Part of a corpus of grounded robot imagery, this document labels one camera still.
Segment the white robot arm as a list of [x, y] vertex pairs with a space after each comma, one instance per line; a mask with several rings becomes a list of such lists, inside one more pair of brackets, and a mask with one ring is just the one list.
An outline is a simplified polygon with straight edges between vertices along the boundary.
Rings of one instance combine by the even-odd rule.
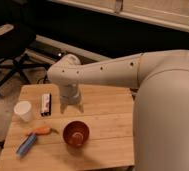
[[135, 171], [189, 171], [189, 50], [138, 53], [86, 65], [68, 54], [47, 75], [65, 104], [81, 100], [80, 84], [135, 89]]

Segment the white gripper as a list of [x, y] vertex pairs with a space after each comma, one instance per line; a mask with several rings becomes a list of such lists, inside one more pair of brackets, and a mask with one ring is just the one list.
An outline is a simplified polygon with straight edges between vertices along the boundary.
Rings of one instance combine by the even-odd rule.
[[68, 105], [75, 105], [81, 112], [84, 112], [83, 103], [81, 101], [81, 93], [77, 84], [61, 85], [59, 87], [60, 111], [64, 113]]

